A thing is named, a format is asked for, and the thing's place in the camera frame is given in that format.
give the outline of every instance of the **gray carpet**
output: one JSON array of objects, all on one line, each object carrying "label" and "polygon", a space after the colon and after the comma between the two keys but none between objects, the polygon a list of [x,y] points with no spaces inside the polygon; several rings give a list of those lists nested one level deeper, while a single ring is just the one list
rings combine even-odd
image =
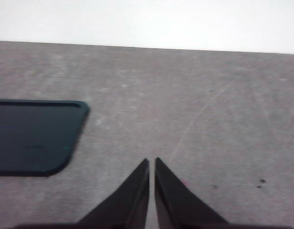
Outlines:
[{"label": "gray carpet", "polygon": [[76,222],[157,156],[227,221],[294,226],[294,55],[0,42],[0,98],[91,107],[66,169],[0,177],[0,229]]}]

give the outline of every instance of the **wall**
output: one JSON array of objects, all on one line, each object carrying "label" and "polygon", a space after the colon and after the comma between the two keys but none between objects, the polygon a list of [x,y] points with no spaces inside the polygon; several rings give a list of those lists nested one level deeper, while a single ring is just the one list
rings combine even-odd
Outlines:
[{"label": "wall", "polygon": [[0,40],[294,53],[294,0],[0,0]]}]

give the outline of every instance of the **white scratch mark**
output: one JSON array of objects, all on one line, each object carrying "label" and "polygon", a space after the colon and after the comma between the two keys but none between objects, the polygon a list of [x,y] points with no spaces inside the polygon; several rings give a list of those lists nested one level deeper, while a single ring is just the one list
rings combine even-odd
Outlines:
[{"label": "white scratch mark", "polygon": [[172,159],[175,157],[176,153],[179,150],[180,144],[184,141],[184,138],[186,136],[186,134],[189,132],[189,130],[192,128],[192,126],[195,124],[196,120],[199,118],[199,116],[205,111],[205,109],[213,102],[217,99],[218,96],[220,96],[223,92],[225,92],[229,87],[231,87],[235,81],[237,81],[238,79],[240,79],[240,77],[232,80],[228,85],[226,85],[225,87],[223,87],[217,94],[215,94],[203,107],[201,110],[199,110],[197,112],[197,114],[195,115],[195,117],[193,118],[193,120],[189,123],[189,125],[186,127],[186,129],[184,130],[184,132],[182,133],[179,141],[176,144],[175,149],[172,151],[171,156],[170,156],[170,161],[172,161]]}]

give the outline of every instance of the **white wall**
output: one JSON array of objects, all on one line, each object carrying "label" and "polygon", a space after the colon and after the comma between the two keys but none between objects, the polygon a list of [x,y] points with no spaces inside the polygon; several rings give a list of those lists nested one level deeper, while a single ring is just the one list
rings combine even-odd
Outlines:
[{"label": "white wall", "polygon": [[0,0],[0,40],[294,53],[294,0]]}]

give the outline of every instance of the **dark object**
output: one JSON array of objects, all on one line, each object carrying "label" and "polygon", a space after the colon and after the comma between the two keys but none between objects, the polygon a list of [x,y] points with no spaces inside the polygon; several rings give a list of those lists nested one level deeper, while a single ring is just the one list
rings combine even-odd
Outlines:
[{"label": "dark object", "polygon": [[156,159],[155,198],[160,229],[286,229],[232,225],[190,192],[160,159]]},{"label": "dark object", "polygon": [[24,225],[16,229],[143,229],[149,201],[149,162],[144,159],[123,184],[78,224]]},{"label": "dark object", "polygon": [[0,176],[59,172],[88,111],[81,101],[0,99]]},{"label": "dark object", "polygon": [[[290,229],[232,225],[191,193],[156,159],[155,196],[160,229]],[[16,229],[143,229],[149,199],[149,162],[144,159],[124,183],[77,224],[24,225]]]}]

